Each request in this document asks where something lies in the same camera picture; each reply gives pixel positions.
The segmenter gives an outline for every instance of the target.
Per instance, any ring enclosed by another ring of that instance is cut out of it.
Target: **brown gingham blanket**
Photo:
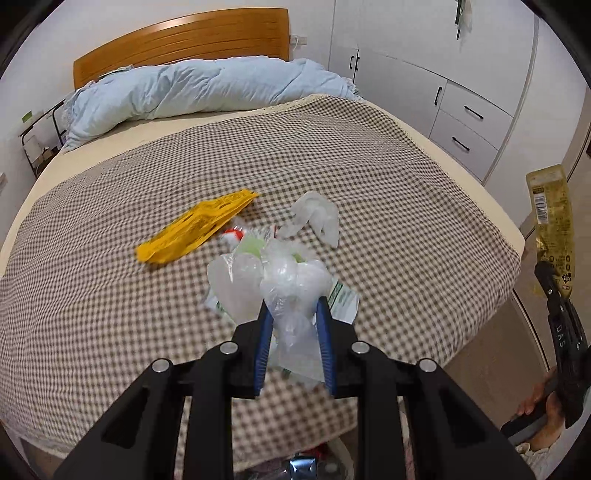
[[[309,228],[299,238],[361,295],[356,331],[392,358],[448,362],[519,273],[496,226],[370,105],[319,97],[190,128],[62,182],[23,221],[0,281],[2,421],[65,455],[152,360],[186,362],[228,340],[232,325],[203,305],[219,239],[156,270],[134,249],[242,188],[261,195],[241,214],[252,226],[283,224],[309,190],[335,202],[338,249]],[[259,399],[233,401],[235,468],[355,424],[355,401],[270,371]]]

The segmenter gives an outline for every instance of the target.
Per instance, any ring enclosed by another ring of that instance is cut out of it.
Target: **sleeve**
[[[521,455],[524,462],[533,470],[535,477],[541,478],[548,458],[549,449],[542,448],[541,450],[534,452],[531,449],[531,445],[525,442],[515,447],[515,450],[517,450],[517,453]]]

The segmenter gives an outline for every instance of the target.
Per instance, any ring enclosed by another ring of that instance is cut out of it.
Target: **yellow plastic bag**
[[[155,237],[135,249],[138,261],[166,264],[195,250],[258,193],[240,190],[215,200],[199,202]]]

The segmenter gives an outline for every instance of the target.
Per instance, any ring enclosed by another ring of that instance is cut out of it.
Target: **metal screw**
[[[238,344],[234,342],[224,342],[220,345],[220,351],[224,355],[231,355],[238,351]]]
[[[369,352],[369,345],[365,342],[355,342],[351,345],[351,350],[359,354],[367,353]]]
[[[168,360],[165,360],[164,358],[159,358],[152,364],[152,370],[161,374],[162,372],[166,372],[169,366],[170,364],[168,363]]]
[[[423,358],[419,363],[418,367],[427,373],[432,373],[437,370],[437,364],[430,358]]]

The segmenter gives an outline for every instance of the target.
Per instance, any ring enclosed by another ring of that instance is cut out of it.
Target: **barcode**
[[[544,192],[534,193],[534,205],[538,223],[548,223],[548,205],[546,204],[546,195]]]

